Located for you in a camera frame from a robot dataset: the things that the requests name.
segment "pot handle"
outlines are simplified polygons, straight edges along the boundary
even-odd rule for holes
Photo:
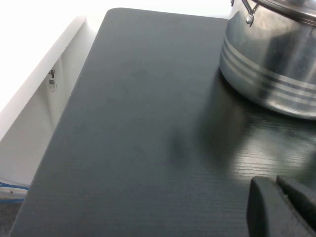
[[[248,3],[248,0],[241,0],[243,5],[246,7],[247,11],[248,11],[248,15],[246,17],[246,23],[249,25],[249,27],[251,27],[252,23],[253,23],[253,19],[254,19],[254,15],[255,15],[255,11],[258,8],[258,3],[256,4],[256,6],[252,9],[251,6]],[[235,0],[231,0],[231,4],[232,6],[234,5]]]

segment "metal rivet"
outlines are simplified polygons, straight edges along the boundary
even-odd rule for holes
[[[247,17],[246,17],[246,23],[248,25],[251,25],[253,23],[253,15],[251,14],[248,14]]]

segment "pot lid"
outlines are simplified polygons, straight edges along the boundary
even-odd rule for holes
[[[253,0],[260,5],[309,24],[316,24],[316,0]]]

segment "gray carpet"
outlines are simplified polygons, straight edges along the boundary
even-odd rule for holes
[[[22,203],[0,203],[0,237],[8,237]]]

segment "black plastic object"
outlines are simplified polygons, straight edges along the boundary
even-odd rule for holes
[[[315,237],[315,194],[293,179],[254,177],[247,208],[251,237]]]

